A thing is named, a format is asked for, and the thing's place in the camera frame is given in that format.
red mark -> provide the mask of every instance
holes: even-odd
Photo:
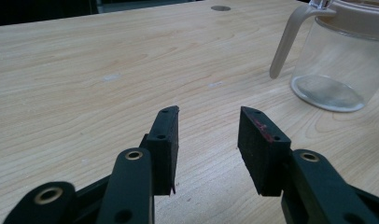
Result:
[[[272,143],[274,141],[274,138],[269,133],[267,133],[268,126],[266,126],[266,124],[259,122],[257,119],[254,119],[254,123],[256,124],[257,128],[259,128],[265,140],[269,143]]]

round hole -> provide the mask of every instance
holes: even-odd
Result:
[[[132,218],[132,212],[130,210],[122,210],[115,215],[115,221],[117,223],[127,223]]]
[[[229,11],[229,10],[231,10],[230,7],[224,7],[224,6],[214,6],[214,7],[212,7],[212,9],[215,11]]]
[[[143,152],[141,151],[131,151],[126,153],[125,158],[129,161],[136,161],[143,156]]]
[[[346,220],[348,223],[353,223],[353,224],[363,224],[365,223],[364,220],[352,213],[347,213],[344,214],[344,220]]]
[[[312,162],[317,162],[317,161],[319,161],[319,158],[318,158],[316,155],[312,154],[312,153],[303,152],[303,153],[301,154],[301,157],[302,157],[304,160],[306,160],[306,161],[312,161]]]
[[[41,205],[52,203],[53,201],[61,197],[62,194],[63,190],[58,187],[43,189],[35,196],[35,203]]]

wooden table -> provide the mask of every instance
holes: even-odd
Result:
[[[207,0],[0,27],[0,223],[49,181],[77,189],[111,173],[157,112],[178,105],[177,194],[157,223],[284,223],[258,196],[236,147],[240,106],[264,111],[292,148],[322,153],[379,196],[379,91],[355,113],[315,108],[290,90],[312,20],[279,79],[269,67],[292,0]],[[230,11],[215,11],[227,6]]]

light wood grain surface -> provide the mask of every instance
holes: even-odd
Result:
[[[157,223],[284,223],[236,147],[240,106],[264,111],[292,148],[322,153],[379,196],[379,91],[355,113],[315,108],[288,81],[312,20],[279,79],[269,66],[292,0],[207,0],[0,27],[0,223],[49,181],[77,189],[111,173],[157,112],[178,105],[176,195]],[[214,11],[212,6],[231,7]]]

glass pitcher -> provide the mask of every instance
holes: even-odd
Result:
[[[270,69],[276,78],[302,22],[316,16],[290,85],[305,102],[352,112],[379,88],[379,0],[311,1],[288,19]]]

